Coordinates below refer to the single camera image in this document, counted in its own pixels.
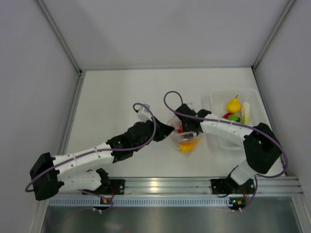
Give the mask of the clear polka dot zip bag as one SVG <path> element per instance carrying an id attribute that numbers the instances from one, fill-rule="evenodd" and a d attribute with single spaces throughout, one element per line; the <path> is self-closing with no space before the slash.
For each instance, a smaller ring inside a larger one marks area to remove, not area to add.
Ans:
<path id="1" fill-rule="evenodd" d="M 177 127 L 179 126 L 180 123 L 181 123 L 181 121 L 176 116 L 174 116 L 172 119 L 170 119 L 168 121 L 168 125 L 174 127 L 174 131 L 169 135 L 169 138 L 172 141 L 172 144 L 174 145 L 174 147 L 179 151 L 179 149 L 178 149 L 179 144 L 183 143 L 183 142 L 187 142 L 187 143 L 196 142 L 198 145 L 198 143 L 200 142 L 201 136 L 195 132 L 178 133 Z"/>

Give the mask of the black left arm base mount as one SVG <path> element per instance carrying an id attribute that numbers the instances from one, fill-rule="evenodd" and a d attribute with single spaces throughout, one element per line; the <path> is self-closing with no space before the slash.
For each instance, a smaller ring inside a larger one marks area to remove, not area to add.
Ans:
<path id="1" fill-rule="evenodd" d="M 123 195 L 125 189 L 124 179 L 104 180 L 95 190 L 83 189 L 83 191 L 97 195 Z"/>

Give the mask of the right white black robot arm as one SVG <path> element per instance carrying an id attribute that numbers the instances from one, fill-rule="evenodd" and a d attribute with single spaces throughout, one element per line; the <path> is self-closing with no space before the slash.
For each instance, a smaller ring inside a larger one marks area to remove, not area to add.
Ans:
<path id="1" fill-rule="evenodd" d="M 247 126 L 233 122 L 211 111 L 195 112 L 186 104 L 175 110 L 184 131 L 213 134 L 244 149 L 245 160 L 226 177 L 225 190 L 237 193 L 257 174 L 267 174 L 282 154 L 279 142 L 267 124 Z"/>

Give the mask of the red toy chili pepper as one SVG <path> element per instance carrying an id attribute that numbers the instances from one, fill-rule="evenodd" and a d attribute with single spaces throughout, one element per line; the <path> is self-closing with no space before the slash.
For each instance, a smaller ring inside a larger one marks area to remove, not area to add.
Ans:
<path id="1" fill-rule="evenodd" d="M 226 113 L 225 115 L 223 115 L 223 118 L 224 118 L 224 119 L 228 119 L 228 117 L 229 117 L 230 115 L 232 115 L 232 113 Z"/>

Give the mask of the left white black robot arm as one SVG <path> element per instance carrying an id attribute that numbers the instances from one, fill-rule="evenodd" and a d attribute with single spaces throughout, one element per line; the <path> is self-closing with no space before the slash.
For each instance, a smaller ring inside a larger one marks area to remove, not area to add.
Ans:
<path id="1" fill-rule="evenodd" d="M 75 190 L 104 194 L 111 185 L 105 165 L 128 159 L 150 142 L 166 139 L 173 131 L 172 126 L 158 119 L 147 120 L 85 151 L 55 156 L 44 153 L 30 170 L 35 199 L 47 200 L 59 192 Z"/>

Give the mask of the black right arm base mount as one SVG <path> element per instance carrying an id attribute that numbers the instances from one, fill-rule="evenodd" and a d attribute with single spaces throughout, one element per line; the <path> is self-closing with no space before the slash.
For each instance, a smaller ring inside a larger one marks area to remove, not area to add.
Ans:
<path id="1" fill-rule="evenodd" d="M 225 178 L 211 179 L 211 191 L 212 194 L 227 197 L 235 194 L 254 194 L 255 184 L 253 179 L 248 179 L 243 184 L 237 184 L 232 178 L 231 173 Z"/>

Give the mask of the yellow toy pear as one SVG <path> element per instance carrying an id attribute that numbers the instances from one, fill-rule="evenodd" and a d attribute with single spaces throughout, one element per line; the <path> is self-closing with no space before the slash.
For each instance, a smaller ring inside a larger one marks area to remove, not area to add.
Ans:
<path id="1" fill-rule="evenodd" d="M 228 112 L 235 114 L 238 111 L 241 110 L 241 104 L 240 101 L 238 99 L 238 96 L 236 96 L 235 98 L 233 98 L 226 106 L 226 109 Z"/>

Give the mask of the green toy pepper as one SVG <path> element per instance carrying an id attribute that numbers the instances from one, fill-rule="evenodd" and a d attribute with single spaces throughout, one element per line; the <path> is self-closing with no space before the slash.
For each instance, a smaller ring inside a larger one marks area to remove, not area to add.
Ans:
<path id="1" fill-rule="evenodd" d="M 228 117 L 228 120 L 234 121 L 234 122 L 237 122 L 237 123 L 241 123 L 242 122 L 242 118 L 240 116 L 237 116 L 237 115 L 230 115 Z"/>

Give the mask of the pale green toy celery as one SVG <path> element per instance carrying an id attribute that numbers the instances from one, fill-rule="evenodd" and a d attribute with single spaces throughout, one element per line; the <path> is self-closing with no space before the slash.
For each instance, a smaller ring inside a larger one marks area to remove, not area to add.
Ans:
<path id="1" fill-rule="evenodd" d="M 250 103 L 242 104 L 242 117 L 245 125 L 250 125 Z"/>

